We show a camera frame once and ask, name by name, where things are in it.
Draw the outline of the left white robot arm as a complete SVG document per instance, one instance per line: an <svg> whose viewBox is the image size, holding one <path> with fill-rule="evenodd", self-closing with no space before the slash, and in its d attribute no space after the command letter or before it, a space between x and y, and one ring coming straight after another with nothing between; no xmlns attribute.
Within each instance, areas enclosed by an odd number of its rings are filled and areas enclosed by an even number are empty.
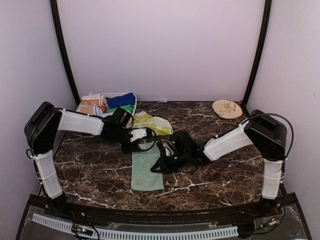
<svg viewBox="0 0 320 240"><path fill-rule="evenodd" d="M58 135L75 133L86 137L99 136L120 144L124 153L140 151L138 141L147 137L146 128L128 127L133 116L120 108L106 117L81 113L43 102L28 120L24 134L28 144L26 156L33 161L35 174L46 195L53 200L51 210L60 218L67 218L70 206L62 199L64 191L59 182L54 160L54 148Z"/></svg>

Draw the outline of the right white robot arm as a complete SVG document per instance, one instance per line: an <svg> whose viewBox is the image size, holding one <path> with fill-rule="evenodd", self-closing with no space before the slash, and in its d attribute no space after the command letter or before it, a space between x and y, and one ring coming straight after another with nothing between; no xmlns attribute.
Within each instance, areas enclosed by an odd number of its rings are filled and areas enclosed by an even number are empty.
<svg viewBox="0 0 320 240"><path fill-rule="evenodd" d="M263 200L255 205L255 213L266 217L275 208L273 200L278 196L284 174L283 165L289 154L286 149L287 128L276 117L275 113L256 109L238 126L202 144L197 144L187 131L177 131L168 141L157 142L160 157L150 170L153 173L170 174L187 164L206 166L229 153L253 145L264 161Z"/></svg>

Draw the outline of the sage green towel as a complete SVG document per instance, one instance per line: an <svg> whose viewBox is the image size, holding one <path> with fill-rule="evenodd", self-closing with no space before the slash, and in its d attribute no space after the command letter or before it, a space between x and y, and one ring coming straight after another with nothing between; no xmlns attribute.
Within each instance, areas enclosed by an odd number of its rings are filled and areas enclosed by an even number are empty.
<svg viewBox="0 0 320 240"><path fill-rule="evenodd" d="M132 190L150 192L164 189L163 174L151 172L151 167L156 163L159 157L160 151L156 145L148 151L132 153Z"/></svg>

